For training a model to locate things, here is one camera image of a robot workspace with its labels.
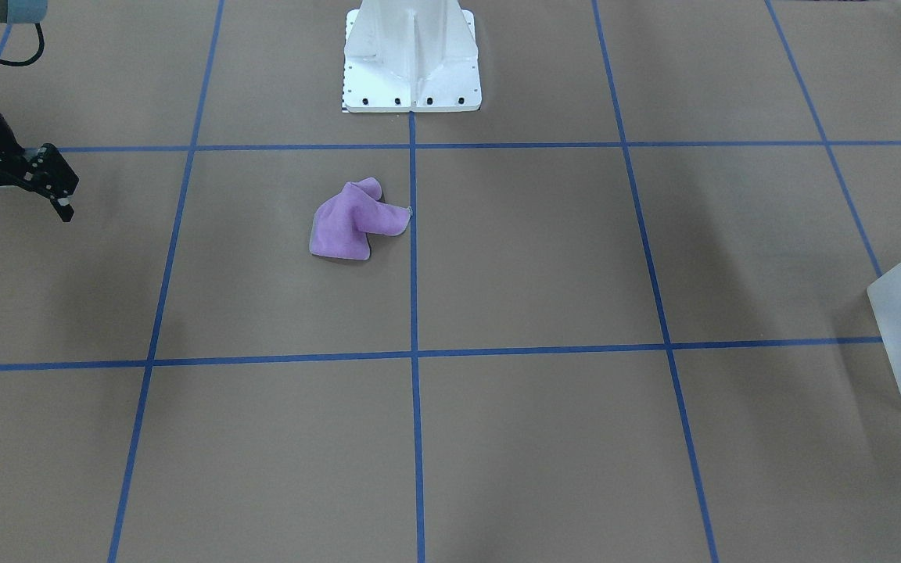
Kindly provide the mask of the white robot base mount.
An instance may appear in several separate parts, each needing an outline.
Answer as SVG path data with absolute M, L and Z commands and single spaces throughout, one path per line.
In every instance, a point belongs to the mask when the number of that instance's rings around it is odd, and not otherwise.
M 483 104 L 476 18 L 458 1 L 362 1 L 346 14 L 341 108 L 472 112 Z

